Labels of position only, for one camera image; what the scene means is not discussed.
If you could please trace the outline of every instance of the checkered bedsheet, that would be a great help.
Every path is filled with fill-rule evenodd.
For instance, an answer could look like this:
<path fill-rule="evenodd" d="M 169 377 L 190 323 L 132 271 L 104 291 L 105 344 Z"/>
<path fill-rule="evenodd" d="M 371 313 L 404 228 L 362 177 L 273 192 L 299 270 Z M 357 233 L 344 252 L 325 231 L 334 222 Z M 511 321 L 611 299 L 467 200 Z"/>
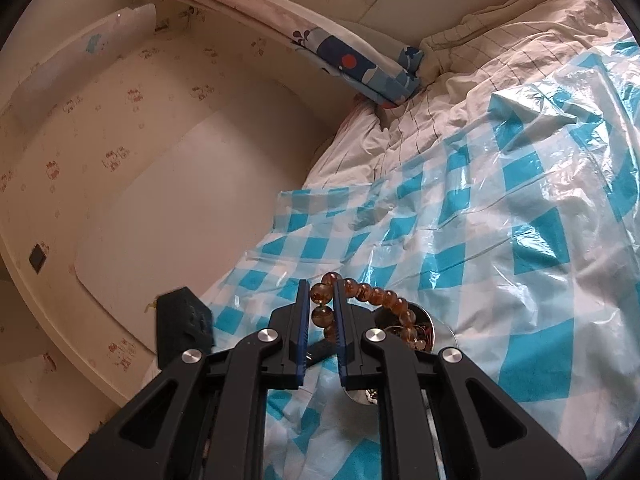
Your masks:
<path fill-rule="evenodd" d="M 372 185 L 283 193 L 270 234 L 216 287 L 219 347 L 297 282 L 336 270 L 398 291 L 592 478 L 640 415 L 640 50 L 593 48 Z M 321 336 L 311 327 L 310 342 Z M 377 411 L 335 360 L 271 392 L 265 478 L 380 478 Z"/>

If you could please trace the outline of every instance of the metal bowl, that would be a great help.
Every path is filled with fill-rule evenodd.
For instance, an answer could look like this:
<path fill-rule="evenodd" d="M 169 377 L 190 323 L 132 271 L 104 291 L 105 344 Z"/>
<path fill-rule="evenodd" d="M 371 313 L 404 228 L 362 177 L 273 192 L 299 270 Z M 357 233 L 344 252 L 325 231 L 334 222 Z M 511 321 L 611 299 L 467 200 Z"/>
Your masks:
<path fill-rule="evenodd" d="M 456 335 L 447 325 L 431 317 L 426 310 L 416 303 L 409 302 L 409 308 L 415 314 L 416 325 L 431 327 L 431 330 L 433 331 L 431 347 L 425 348 L 423 350 L 424 352 L 437 354 L 443 348 L 458 348 Z M 394 331 L 389 330 L 389 328 L 400 325 L 398 316 L 395 316 L 386 308 L 377 308 L 373 311 L 373 316 L 376 326 L 385 330 L 387 333 L 393 334 Z M 363 404 L 365 406 L 375 406 L 378 404 L 378 392 L 376 390 L 345 390 L 345 393 L 358 404 Z"/>

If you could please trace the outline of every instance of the brown bead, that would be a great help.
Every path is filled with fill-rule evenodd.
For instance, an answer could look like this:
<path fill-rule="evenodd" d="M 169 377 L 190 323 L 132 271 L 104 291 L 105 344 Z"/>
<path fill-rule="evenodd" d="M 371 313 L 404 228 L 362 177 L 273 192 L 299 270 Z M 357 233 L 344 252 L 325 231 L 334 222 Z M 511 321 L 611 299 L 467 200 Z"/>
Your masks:
<path fill-rule="evenodd" d="M 385 290 L 382 296 L 382 306 L 385 308 L 391 308 L 398 301 L 398 295 L 392 290 Z"/>
<path fill-rule="evenodd" d="M 319 328 L 327 328 L 334 322 L 334 311 L 326 305 L 318 305 L 311 312 L 311 321 Z"/>
<path fill-rule="evenodd" d="M 337 272 L 328 272 L 322 277 L 321 282 L 327 285 L 334 286 L 334 283 L 341 279 L 342 276 Z"/>
<path fill-rule="evenodd" d="M 326 305 L 334 297 L 334 288 L 326 283 L 316 283 L 309 291 L 311 301 L 318 305 Z"/>
<path fill-rule="evenodd" d="M 415 312 L 408 308 L 398 316 L 402 326 L 413 326 L 415 324 Z"/>
<path fill-rule="evenodd" d="M 416 336 L 418 335 L 418 331 L 413 326 L 405 326 L 400 333 L 400 339 L 405 343 L 409 343 L 414 341 Z"/>
<path fill-rule="evenodd" d="M 391 312 L 400 317 L 400 314 L 409 309 L 409 302 L 405 298 L 398 298 L 395 304 L 391 307 Z"/>
<path fill-rule="evenodd" d="M 382 298 L 385 295 L 385 291 L 378 286 L 371 289 L 371 296 L 369 297 L 369 303 L 373 306 L 382 305 Z"/>
<path fill-rule="evenodd" d="M 337 342 L 336 331 L 335 331 L 335 323 L 329 325 L 327 328 L 324 329 L 324 338 L 328 339 L 332 343 Z"/>
<path fill-rule="evenodd" d="M 344 293 L 347 298 L 354 298 L 358 293 L 358 288 L 358 282 L 353 278 L 347 278 L 346 280 L 344 280 Z"/>
<path fill-rule="evenodd" d="M 356 300 L 369 301 L 371 297 L 371 285 L 369 283 L 361 283 L 356 294 Z"/>

